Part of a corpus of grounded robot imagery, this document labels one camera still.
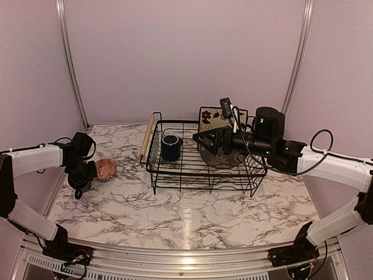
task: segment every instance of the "wooden handle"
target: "wooden handle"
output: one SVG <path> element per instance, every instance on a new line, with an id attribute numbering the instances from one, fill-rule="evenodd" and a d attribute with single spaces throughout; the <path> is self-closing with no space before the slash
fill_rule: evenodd
<path id="1" fill-rule="evenodd" d="M 155 119 L 156 119 L 155 115 L 152 115 L 147 125 L 144 141 L 142 142 L 142 147 L 141 147 L 141 152 L 140 152 L 140 156 L 142 158 L 145 156 L 147 144 L 149 143 L 149 138 L 150 138 L 150 134 L 152 133 L 152 128 L 153 128 Z"/>

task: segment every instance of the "black wire dish rack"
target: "black wire dish rack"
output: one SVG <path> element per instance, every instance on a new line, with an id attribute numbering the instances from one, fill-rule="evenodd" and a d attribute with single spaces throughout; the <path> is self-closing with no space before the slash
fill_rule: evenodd
<path id="1" fill-rule="evenodd" d="M 154 123 L 155 114 L 160 116 L 153 131 L 152 141 L 143 162 Z M 217 169 L 209 166 L 201 158 L 197 143 L 192 139 L 198 133 L 199 121 L 162 120 L 160 112 L 154 112 L 150 118 L 147 133 L 144 138 L 140 162 L 146 164 L 150 173 L 151 186 L 154 194 L 157 188 L 176 190 L 206 190 L 210 191 L 249 191 L 253 197 L 267 174 L 267 169 L 259 165 L 252 157 L 246 156 L 236 166 Z M 176 162 L 168 162 L 161 157 L 161 139 L 164 135 L 177 135 L 182 139 L 181 156 Z"/>

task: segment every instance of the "cup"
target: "cup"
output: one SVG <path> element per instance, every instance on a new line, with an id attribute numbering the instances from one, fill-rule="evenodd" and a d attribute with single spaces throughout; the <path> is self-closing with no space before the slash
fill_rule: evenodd
<path id="1" fill-rule="evenodd" d="M 176 135 L 166 135 L 161 141 L 161 157 L 168 161 L 174 162 L 180 158 L 182 139 Z"/>

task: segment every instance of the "metal frame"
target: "metal frame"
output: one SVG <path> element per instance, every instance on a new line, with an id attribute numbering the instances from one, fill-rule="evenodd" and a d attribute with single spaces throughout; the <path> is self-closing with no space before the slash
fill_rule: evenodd
<path id="1" fill-rule="evenodd" d="M 281 112 L 287 115 L 289 112 L 291 101 L 294 97 L 295 87 L 297 85 L 299 71 L 304 59 L 305 50 L 309 38 L 309 30 L 311 28 L 312 11 L 314 10 L 314 0 L 306 0 L 304 6 L 304 14 L 301 28 L 301 35 L 298 43 L 298 50 L 295 56 L 294 67 L 291 73 L 291 78 L 285 95 L 284 103 Z"/>
<path id="2" fill-rule="evenodd" d="M 65 59 L 69 71 L 70 81 L 73 89 L 73 94 L 76 102 L 76 106 L 78 108 L 78 113 L 80 120 L 83 124 L 85 129 L 89 128 L 89 123 L 87 119 L 87 115 L 83 106 L 82 97 L 79 90 L 78 79 L 76 77 L 74 63 L 71 53 L 70 41 L 69 41 L 69 33 L 68 33 L 68 26 L 66 21 L 66 14 L 65 14 L 65 1 L 64 0 L 56 0 L 56 7 L 57 7 L 57 15 L 59 21 L 59 27 L 61 29 L 61 36 L 62 36 L 62 43 L 64 45 L 64 53 Z"/>
<path id="3" fill-rule="evenodd" d="M 267 254 L 268 250 L 273 247 L 291 244 L 288 242 L 270 246 L 221 250 L 166 250 L 113 246 L 76 239 L 70 239 L 70 241 L 93 247 L 88 273 L 104 272 L 133 280 L 149 278 L 230 280 L 246 277 L 249 279 L 250 276 L 256 274 L 285 268 L 273 268 L 267 259 Z M 320 246 L 319 250 L 320 258 L 323 258 L 324 246 Z M 343 269 L 345 264 L 337 238 L 328 240 L 328 255 L 332 257 L 338 280 L 349 280 L 347 270 Z M 42 255 L 37 240 L 33 236 L 25 236 L 13 269 L 12 280 L 23 279 L 30 256 L 47 258 L 48 261 L 57 265 L 61 263 L 61 261 Z M 82 273 L 81 267 L 74 270 L 77 270 L 78 275 Z"/>

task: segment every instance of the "marble countertop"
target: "marble countertop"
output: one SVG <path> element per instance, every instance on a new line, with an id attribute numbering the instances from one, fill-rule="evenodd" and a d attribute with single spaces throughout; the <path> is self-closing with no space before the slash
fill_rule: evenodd
<path id="1" fill-rule="evenodd" d="M 237 191 L 158 189 L 139 163 L 147 125 L 95 125 L 94 160 L 117 161 L 116 176 L 94 181 L 80 200 L 64 184 L 49 220 L 69 236 L 98 243 L 157 249 L 231 249 L 294 240 L 318 219 L 303 180 L 268 172 L 254 197 Z"/>

